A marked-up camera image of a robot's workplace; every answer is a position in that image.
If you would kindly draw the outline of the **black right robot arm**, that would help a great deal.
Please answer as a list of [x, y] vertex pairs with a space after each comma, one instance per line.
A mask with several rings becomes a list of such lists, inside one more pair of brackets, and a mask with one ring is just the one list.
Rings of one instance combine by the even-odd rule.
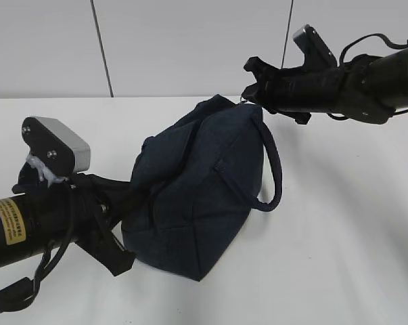
[[344, 59], [347, 45], [336, 59], [321, 40], [297, 41], [304, 54], [302, 66], [276, 68], [258, 57], [249, 58], [244, 70], [256, 82], [242, 97], [271, 114], [282, 114], [299, 125], [313, 113], [337, 121], [354, 120], [383, 125], [394, 116], [408, 113], [408, 40], [399, 45], [377, 35], [394, 50], [388, 56], [360, 54]]

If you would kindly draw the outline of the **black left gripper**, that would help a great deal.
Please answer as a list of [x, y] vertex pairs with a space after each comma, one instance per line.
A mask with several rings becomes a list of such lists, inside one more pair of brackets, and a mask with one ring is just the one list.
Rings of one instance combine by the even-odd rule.
[[20, 213], [20, 241], [12, 245], [14, 251], [44, 251], [75, 242], [113, 276], [132, 268], [135, 254], [111, 232], [111, 223], [140, 209], [145, 189], [84, 173], [48, 185], [26, 162], [12, 192]]

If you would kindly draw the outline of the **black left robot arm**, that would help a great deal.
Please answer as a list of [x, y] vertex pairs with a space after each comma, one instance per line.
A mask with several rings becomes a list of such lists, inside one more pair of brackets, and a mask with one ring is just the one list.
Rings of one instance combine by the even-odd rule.
[[77, 173], [49, 185], [24, 165], [14, 195], [0, 199], [0, 267], [41, 254], [49, 244], [75, 243], [113, 276], [131, 269], [135, 254], [112, 233], [144, 204], [147, 190], [129, 181]]

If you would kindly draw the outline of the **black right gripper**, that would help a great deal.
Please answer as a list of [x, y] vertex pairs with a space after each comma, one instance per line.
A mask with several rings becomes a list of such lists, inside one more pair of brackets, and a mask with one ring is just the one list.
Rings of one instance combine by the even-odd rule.
[[345, 75], [342, 68], [317, 72], [278, 69], [254, 56], [247, 59], [244, 70], [251, 72], [257, 83], [247, 86], [242, 97], [270, 114], [281, 114], [306, 125], [311, 119], [309, 112], [342, 113], [340, 94]]

